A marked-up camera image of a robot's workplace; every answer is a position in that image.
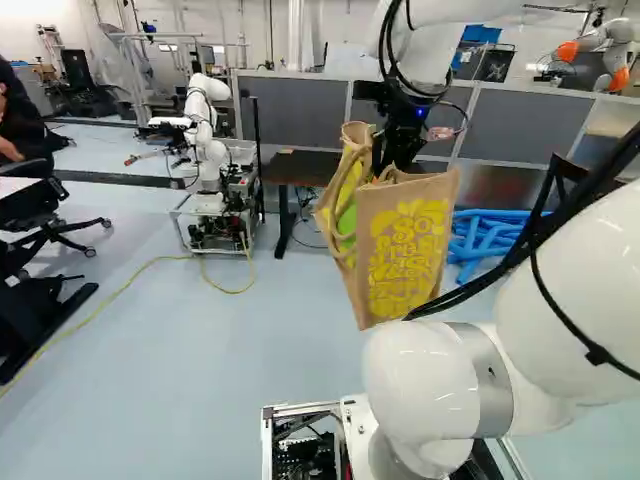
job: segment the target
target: desk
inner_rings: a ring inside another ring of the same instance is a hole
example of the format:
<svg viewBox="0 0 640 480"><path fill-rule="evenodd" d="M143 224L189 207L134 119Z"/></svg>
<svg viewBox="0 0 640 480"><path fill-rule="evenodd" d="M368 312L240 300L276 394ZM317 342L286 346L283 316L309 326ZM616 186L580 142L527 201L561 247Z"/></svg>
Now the desk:
<svg viewBox="0 0 640 480"><path fill-rule="evenodd" d="M293 230L296 214L289 211L288 186L326 187L340 163L340 152L283 149L263 167L265 182L278 185L280 237L275 257L281 260Z"/></svg>

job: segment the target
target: robotic arm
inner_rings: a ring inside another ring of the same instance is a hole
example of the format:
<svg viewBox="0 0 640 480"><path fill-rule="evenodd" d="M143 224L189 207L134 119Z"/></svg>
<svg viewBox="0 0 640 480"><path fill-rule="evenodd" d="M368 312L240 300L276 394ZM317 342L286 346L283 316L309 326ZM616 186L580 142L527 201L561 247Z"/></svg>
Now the robotic arm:
<svg viewBox="0 0 640 480"><path fill-rule="evenodd" d="M522 7L519 0L403 0L398 8L399 1L381 0L372 30L379 39L395 6L392 45L405 75L435 83L444 83L462 33L458 22L486 21ZM628 77L616 52L624 49L626 56L631 41L629 23L619 20L561 47L575 54L614 39L607 56L614 88ZM419 27L425 28L411 32ZM425 44L429 36L434 42ZM374 45L381 42L372 40ZM421 48L423 55L412 53ZM430 55L434 50L444 53ZM466 461L474 438L551 431L592 408L640 395L638 204L640 180L583 210L538 249L536 269L574 330L541 293L530 260L500 289L495 323L419 319L375 327L363 361L378 422L368 455L374 478L444 479ZM587 265L592 275L584 274ZM594 359L602 347L618 366Z"/></svg>
<svg viewBox="0 0 640 480"><path fill-rule="evenodd" d="M189 81L183 117L153 117L149 127L170 125L183 131L188 145L195 149L199 168L199 190L215 191L220 177L220 166L229 160L225 145L213 136L218 113L213 101L228 100L231 89L220 80L196 73Z"/></svg>
<svg viewBox="0 0 640 480"><path fill-rule="evenodd" d="M594 90L618 92L629 83L627 52L631 42L638 39L640 37L628 18L615 18L582 37L563 43L552 58L572 63L578 52L593 52L608 44L602 60L609 73L598 78Z"/></svg>

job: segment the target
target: office chair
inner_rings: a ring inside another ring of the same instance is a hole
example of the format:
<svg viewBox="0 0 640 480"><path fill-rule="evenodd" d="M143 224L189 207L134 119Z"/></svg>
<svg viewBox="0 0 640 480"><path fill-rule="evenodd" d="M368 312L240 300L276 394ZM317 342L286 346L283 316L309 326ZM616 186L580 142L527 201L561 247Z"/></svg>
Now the office chair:
<svg viewBox="0 0 640 480"><path fill-rule="evenodd" d="M72 242L63 234L98 223L110 228L111 221L99 217L66 225L57 216L59 203L69 197L69 192L53 175L52 158L2 166L0 176L42 178L0 198L0 231L38 229L13 243L0 240L0 385L4 385L98 289L97 283L88 282L60 300L63 284L82 275L31 278L24 267L47 242L59 242L94 256L93 247ZM19 281L11 285L9 277Z"/></svg>
<svg viewBox="0 0 640 480"><path fill-rule="evenodd" d="M26 278L24 266L38 253L47 242L58 242L74 250L79 250L87 257L94 257L96 249L92 246L76 243L63 234L83 230L101 224L103 228L111 228L111 220L104 217L85 222L67 224L56 210L59 202L69 197L69 192L60 180L53 175L53 159L39 158L13 163L0 167L0 177L44 178L41 186L25 189L3 199L0 209L0 231L22 233L38 229L13 243L0 246L0 280L10 276Z"/></svg>

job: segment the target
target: person's arm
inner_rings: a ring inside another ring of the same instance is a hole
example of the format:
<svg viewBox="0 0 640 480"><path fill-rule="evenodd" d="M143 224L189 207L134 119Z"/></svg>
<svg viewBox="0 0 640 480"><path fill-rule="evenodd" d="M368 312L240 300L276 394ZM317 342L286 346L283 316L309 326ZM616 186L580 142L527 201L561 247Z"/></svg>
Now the person's arm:
<svg viewBox="0 0 640 480"><path fill-rule="evenodd" d="M12 162L21 162L24 160L16 146L4 137L0 137L0 154L7 157Z"/></svg>
<svg viewBox="0 0 640 480"><path fill-rule="evenodd" d="M4 96L5 92L6 85L4 83L0 83L0 125L2 125L4 113L7 108L7 99ZM24 160L24 156L18 151L16 146L3 136L0 136L0 154L4 155L12 162L21 162Z"/></svg>

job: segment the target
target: floor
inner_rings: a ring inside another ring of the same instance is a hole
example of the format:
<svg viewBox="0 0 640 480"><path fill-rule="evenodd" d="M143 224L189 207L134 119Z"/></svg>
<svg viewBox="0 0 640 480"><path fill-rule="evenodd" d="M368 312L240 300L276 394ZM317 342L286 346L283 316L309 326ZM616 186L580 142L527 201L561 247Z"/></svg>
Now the floor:
<svg viewBox="0 0 640 480"><path fill-rule="evenodd" d="M149 148L136 144L131 130L80 127L58 130L78 141L58 154L58 168L113 171L132 151ZM151 162L140 162L136 173L161 175L164 166L156 170ZM94 245L96 258L56 246L30 267L32 274L82 273L100 283L69 328L146 261L182 253L166 212L183 193L65 185L71 197L61 207L64 217L108 216L115 226L74 236ZM1 478L257 479L262 406L361 391L367 334L355 326L338 271L323 250L295 243L276 261L277 221L268 215L259 232L257 281L245 294L211 289L195 261L166 261L48 351L0 401ZM296 235L319 240L304 225ZM231 288L249 275L240 259L211 258L207 269ZM445 288L455 274L447 270ZM487 321L494 296L495 290L485 292L440 318ZM606 407L562 431L515 444L533 478L635 479L638 406Z"/></svg>

